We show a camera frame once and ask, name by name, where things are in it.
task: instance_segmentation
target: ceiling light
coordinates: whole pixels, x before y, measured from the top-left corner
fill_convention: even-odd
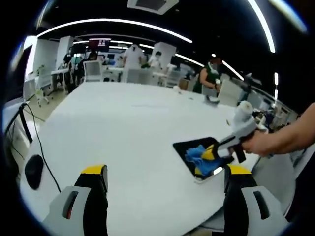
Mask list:
[[[278,90],[275,89],[275,100],[277,100],[277,99],[278,99]]]
[[[140,47],[154,49],[154,47],[145,44],[140,44]]]
[[[113,48],[113,49],[125,49],[127,50],[127,47],[120,47],[120,46],[109,46],[109,48]]]
[[[230,66],[229,64],[227,64],[225,61],[222,61],[223,65],[225,65],[227,68],[229,68],[234,74],[236,74],[236,76],[238,78],[240,78],[241,80],[244,81],[244,78],[236,71],[234,70],[234,68],[232,66]]]
[[[90,40],[112,40],[111,38],[90,38]]]
[[[85,40],[85,41],[73,42],[72,44],[78,44],[78,43],[88,43],[88,42],[89,42],[88,40]]]
[[[40,34],[37,35],[37,37],[41,37],[51,31],[54,31],[54,30],[57,30],[57,29],[60,29],[60,28],[63,28],[63,27],[66,27],[66,26],[71,26],[71,25],[75,25],[75,24],[80,24],[80,23],[88,23],[88,22],[117,22],[117,23],[125,23],[125,24],[132,24],[132,25],[138,25],[138,26],[144,26],[144,27],[148,27],[148,28],[151,28],[151,29],[155,29],[155,30],[159,30],[159,31],[162,31],[164,33],[168,33],[172,36],[175,36],[177,38],[180,38],[188,43],[192,43],[192,41],[184,36],[181,36],[180,34],[177,34],[177,33],[174,33],[170,30],[167,30],[167,29],[163,29],[161,27],[158,27],[158,26],[153,26],[153,25],[150,25],[150,24],[146,24],[146,23],[143,23],[143,22],[138,22],[138,21],[130,21],[130,20],[123,20],[123,19],[108,19],[108,18],[101,18],[101,19],[87,19],[87,20],[80,20],[80,21],[73,21],[73,22],[69,22],[69,23],[65,23],[65,24],[62,24],[60,26],[56,26],[56,27],[53,27],[51,29],[48,29]]]
[[[131,42],[125,42],[125,41],[117,41],[117,40],[112,40],[110,41],[111,43],[122,43],[122,44],[133,44]]]
[[[201,64],[201,63],[196,62],[195,60],[192,60],[192,59],[190,59],[190,58],[184,57],[184,56],[182,56],[182,55],[175,54],[175,56],[177,56],[177,57],[179,57],[179,58],[182,58],[182,59],[185,59],[185,60],[187,60],[187,61],[190,61],[190,62],[192,62],[192,63],[195,63],[195,64],[197,64],[197,65],[200,65],[201,67],[204,67],[204,66],[205,66],[205,65],[203,65],[203,64]]]
[[[220,173],[221,171],[223,171],[223,168],[222,168],[222,167],[216,168],[216,169],[213,171],[213,174],[214,174],[214,175],[217,175],[217,174]]]
[[[275,73],[275,85],[278,85],[279,83],[279,74]]]
[[[268,41],[268,45],[269,45],[269,50],[272,53],[275,53],[276,52],[275,44],[274,44],[274,41],[272,39],[270,29],[268,27],[268,24],[266,22],[264,15],[262,14],[262,12],[261,12],[259,6],[257,5],[257,3],[255,2],[255,0],[247,0],[247,1],[249,2],[251,7],[253,8],[253,10],[255,11],[255,13],[256,13],[261,25],[262,25],[262,28],[264,29],[264,32],[265,32],[265,35],[266,35],[266,38]]]

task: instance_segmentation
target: white object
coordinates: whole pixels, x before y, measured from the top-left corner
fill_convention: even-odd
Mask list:
[[[39,136],[61,189],[74,185],[88,166],[108,166],[108,235],[180,236],[223,206],[224,172],[196,184],[172,145],[209,136],[221,140],[231,133],[224,118],[232,113],[228,106],[207,106],[197,93],[174,96],[172,89],[157,86],[83,83],[52,112]],[[34,139],[25,163],[38,153]],[[241,165],[252,170],[258,156],[246,157]],[[58,195],[47,168],[36,191],[22,172],[20,189],[42,221]]]
[[[51,75],[56,75],[56,74],[63,74],[63,93],[65,94],[65,81],[64,81],[64,77],[65,77],[65,73],[69,72],[69,68],[66,69],[60,69],[60,70],[53,70],[51,72]]]
[[[175,6],[179,0],[151,0],[151,1],[142,1],[142,0],[128,0],[128,8],[149,11],[158,15],[163,15],[173,6]]]
[[[174,89],[175,92],[180,92],[181,91],[181,88],[178,85],[175,85],[173,87],[173,89]]]
[[[103,80],[101,67],[102,64],[98,60],[83,62],[85,82],[101,82]]]
[[[124,57],[126,57],[125,68],[126,69],[140,69],[140,59],[143,57],[142,50],[137,45],[132,45],[128,48]]]
[[[49,104],[48,97],[45,96],[44,89],[52,86],[51,71],[43,68],[39,70],[39,76],[35,78],[35,95],[37,103],[41,106],[41,102],[45,100]]]
[[[224,80],[218,99],[220,104],[236,107],[243,90],[231,80]]]
[[[158,85],[158,78],[152,76],[150,69],[129,69],[124,71],[127,83]]]

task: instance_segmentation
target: ceiling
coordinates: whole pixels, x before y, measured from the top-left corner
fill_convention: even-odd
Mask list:
[[[315,89],[312,16],[300,4],[301,1],[289,1],[308,20],[309,35],[304,35],[268,0],[256,2],[270,28],[277,51],[275,54],[269,52],[263,28],[247,0],[180,0],[164,15],[127,8],[127,0],[57,0],[51,2],[43,16],[43,21],[49,25],[96,18],[133,20],[173,31],[191,39],[193,43],[155,29],[113,22],[71,25],[45,34],[42,38],[96,33],[131,35],[172,44],[178,48],[179,54],[202,64],[211,53],[215,53],[237,71],[253,72],[253,76],[263,82],[262,88],[270,94],[274,93],[274,72],[277,71],[279,100],[299,112],[313,101],[311,95]],[[32,33],[37,35],[45,30],[34,28]],[[110,38],[154,45],[150,41],[131,40],[123,36]]]

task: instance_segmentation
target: human hand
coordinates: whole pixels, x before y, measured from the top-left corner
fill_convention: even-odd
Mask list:
[[[221,85],[218,85],[218,84],[217,84],[216,90],[217,90],[217,92],[220,92],[220,90],[221,90]]]
[[[254,153],[261,156],[268,155],[268,146],[270,136],[261,131],[256,130],[254,135],[242,143],[242,147],[246,153]]]

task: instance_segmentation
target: computer mouse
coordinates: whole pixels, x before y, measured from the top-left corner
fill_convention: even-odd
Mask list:
[[[32,156],[25,165],[25,176],[29,186],[36,190],[41,181],[44,162],[40,155]]]

